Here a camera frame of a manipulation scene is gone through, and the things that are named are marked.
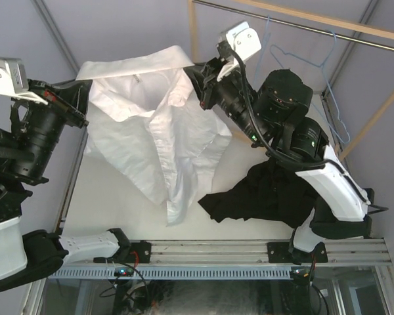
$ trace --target black cable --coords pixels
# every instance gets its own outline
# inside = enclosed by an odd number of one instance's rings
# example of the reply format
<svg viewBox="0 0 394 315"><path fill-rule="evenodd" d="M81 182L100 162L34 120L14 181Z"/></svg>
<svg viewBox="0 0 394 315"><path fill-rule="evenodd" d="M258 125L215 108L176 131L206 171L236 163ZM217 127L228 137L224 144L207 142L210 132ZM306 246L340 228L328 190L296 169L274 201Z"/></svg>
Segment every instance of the black cable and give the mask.
<svg viewBox="0 0 394 315"><path fill-rule="evenodd" d="M144 284L144 288L146 289L146 300L147 300L148 305L150 306L151 305L151 300L150 300L149 288L148 288L148 286L146 284L146 280L143 277L143 275L135 267L130 266L129 264L126 264L126 263L120 262L120 261L114 261L114 262L116 264L122 264L123 266L126 266L126 267L130 268L131 270L133 270L141 278L141 280L143 281L143 284Z"/></svg>
<svg viewBox="0 0 394 315"><path fill-rule="evenodd" d="M318 296L320 297L320 309L319 309L317 315L319 315L320 311L321 311L321 304L322 304L321 299L324 301L324 304L326 306L327 315L330 315L330 309L328 308L328 303L327 303L325 296L322 294L321 290L316 285L313 284L313 288L318 293Z"/></svg>
<svg viewBox="0 0 394 315"><path fill-rule="evenodd" d="M112 282L110 282L110 284L111 284L111 286L110 286L108 289L105 289L104 291L102 291L101 293L99 293L99 297L112 297L112 296L115 295L115 293L104 295L104 293L108 292L108 291L111 290L111 289L114 289L114 290L117 289L117 288L115 287L115 285L114 285Z"/></svg>
<svg viewBox="0 0 394 315"><path fill-rule="evenodd" d="M316 258L315 258L315 254L313 254L313 261L311 263L311 267L309 269L308 272L308 301L309 301L309 307L311 308L311 310L313 311L313 307L312 307L312 301L311 301L311 292L310 292L310 287L311 287L311 275L314 271L314 266L315 266L315 262L316 262Z"/></svg>
<svg viewBox="0 0 394 315"><path fill-rule="evenodd" d="M290 159L288 156L277 152L275 149L273 149L270 144L264 139L263 133L261 132L260 128L258 127L257 123L255 122L255 115L254 111L252 110L251 106L251 101L250 101L250 96L248 94L248 87L246 85L246 71L245 71L245 65L242 59L239 57L239 55L234 51L230 50L231 55L238 61L239 68L240 68L240 73L241 73L241 82L242 82L242 89L243 89L243 95L244 95L244 104L245 107L250 115L250 121L251 125L255 130L255 133L257 134L258 140L264 145L264 147L267 149L267 151L270 153L270 155L277 159L278 161L284 161L287 164L291 165L292 167L297 167L297 168L312 168L312 167L324 167L326 165L326 162L328 160L323 160L321 162L313 162L313 163L305 163L305 162L297 162L292 159Z"/></svg>

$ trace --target white table surface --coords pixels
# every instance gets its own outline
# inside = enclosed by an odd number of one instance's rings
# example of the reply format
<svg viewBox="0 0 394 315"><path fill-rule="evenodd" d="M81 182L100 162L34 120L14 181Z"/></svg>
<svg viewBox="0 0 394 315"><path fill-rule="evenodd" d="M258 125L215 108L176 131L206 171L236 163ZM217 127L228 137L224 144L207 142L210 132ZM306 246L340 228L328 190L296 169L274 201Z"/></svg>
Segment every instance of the white table surface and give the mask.
<svg viewBox="0 0 394 315"><path fill-rule="evenodd" d="M312 109L309 116L321 120ZM329 133L327 124L321 125ZM252 165L266 159L263 149L250 148L249 142L232 138L216 169L213 192L231 189ZM63 234L86 236L118 227L130 240L279 240L291 236L292 229L283 222L225 219L217 223L197 203L201 197L194 200L182 223L166 226L162 206L150 202L110 164L85 156Z"/></svg>

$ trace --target metal rod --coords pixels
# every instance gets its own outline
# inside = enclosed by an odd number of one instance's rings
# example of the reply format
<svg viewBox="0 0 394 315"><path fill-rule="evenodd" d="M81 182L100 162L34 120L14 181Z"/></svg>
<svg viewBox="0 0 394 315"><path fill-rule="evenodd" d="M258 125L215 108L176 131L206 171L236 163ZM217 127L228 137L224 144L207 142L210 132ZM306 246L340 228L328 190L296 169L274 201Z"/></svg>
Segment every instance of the metal rod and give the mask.
<svg viewBox="0 0 394 315"><path fill-rule="evenodd" d="M239 10L239 9L234 9L234 8L226 7L224 5L216 5L214 3L210 3L210 2L206 2L206 1L202 1L202 0L193 0L193 2L197 3L199 5L205 5L207 7L212 7L212 8L216 8L216 9L220 9L220 10L224 10L224 11L229 11L229 12L233 12L233 13L238 13L238 14L242 14L242 15L246 15L246 16L251 16L253 18L259 18L261 20L267 20L268 19L266 16L263 16L261 14L252 13L252 12ZM270 18L270 21L273 22L273 23L287 25L287 26L291 26L293 28L299 28L301 30L305 30L305 31L309 31L309 32L318 33L318 34L322 34L322 35L333 37L333 34L330 33L329 31L320 30L318 28L310 28L309 26L304 26L304 25L301 25L301 24L293 23L293 22L279 20L277 18ZM392 46L382 45L382 44L379 44L379 43L374 43L372 41L364 41L364 40L359 39L359 38L354 38L354 37L350 37L350 36L346 36L346 35L342 35L342 34L336 34L336 37L339 38L339 39L344 39L345 41L352 41L354 43L367 45L367 46L371 46L371 47L376 47L376 48L380 48L380 49L385 49L387 51L393 51L394 52L394 47L392 47Z"/></svg>
<svg viewBox="0 0 394 315"><path fill-rule="evenodd" d="M64 40L57 24L55 23L53 17L47 6L45 5L43 0L31 0L32 5L35 7L38 15L41 17L42 21L44 22L45 27L48 29L49 34L51 35L52 39L54 40L55 44L57 45L58 49L62 53L64 59L69 65L70 69L73 71L74 75L77 75L79 72L79 65L74 58L73 53L71 52L67 42Z"/></svg>
<svg viewBox="0 0 394 315"><path fill-rule="evenodd" d="M378 4L381 2L381 0L370 0L369 4L366 6L365 11L362 14L361 19L359 20L359 23L361 24L367 24L372 18L372 15L374 15L376 8L378 7ZM362 35L361 32L355 31L352 34L353 38L360 38ZM343 54L341 55L339 62L337 63L336 68L332 72L332 75L330 76L330 86L333 88L334 84L336 83L336 80L338 79L340 73L346 67L347 61L349 60L349 57L353 54L353 51L355 49L356 43L350 41L346 44L346 48L344 49ZM328 89L325 89L324 91L324 97L328 97L330 94L330 91Z"/></svg>

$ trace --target black mounting bracket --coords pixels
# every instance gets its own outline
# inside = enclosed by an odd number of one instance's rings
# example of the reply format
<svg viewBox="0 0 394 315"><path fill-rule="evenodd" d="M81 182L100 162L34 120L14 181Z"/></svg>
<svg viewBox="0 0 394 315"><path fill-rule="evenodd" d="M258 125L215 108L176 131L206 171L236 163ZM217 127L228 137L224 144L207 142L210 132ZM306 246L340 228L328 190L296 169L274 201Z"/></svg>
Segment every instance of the black mounting bracket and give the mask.
<svg viewBox="0 0 394 315"><path fill-rule="evenodd" d="M327 251L324 243L319 243L314 251L317 263L328 263ZM311 253L305 253L297 249L293 249L292 252L289 252L288 241L272 241L267 243L267 253L269 255L269 263L271 264L311 264L313 261Z"/></svg>

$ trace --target glass panel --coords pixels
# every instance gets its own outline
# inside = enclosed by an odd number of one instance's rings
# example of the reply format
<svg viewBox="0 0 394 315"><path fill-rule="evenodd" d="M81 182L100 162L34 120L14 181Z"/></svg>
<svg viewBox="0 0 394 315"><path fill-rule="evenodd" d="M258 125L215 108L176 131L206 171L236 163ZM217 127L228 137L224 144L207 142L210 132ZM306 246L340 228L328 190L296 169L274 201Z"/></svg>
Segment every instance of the glass panel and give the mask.
<svg viewBox="0 0 394 315"><path fill-rule="evenodd" d="M317 267L314 285L331 315L386 315L380 290L369 267ZM152 306L145 313L140 282L47 280L40 314L327 314L320 294L290 280L180 280L148 282ZM129 300L132 294L136 300Z"/></svg>
<svg viewBox="0 0 394 315"><path fill-rule="evenodd" d="M313 283L324 295L330 314L387 314L373 268L319 267ZM319 309L318 299L318 294L312 290L311 300L315 310ZM319 314L327 314L324 302Z"/></svg>

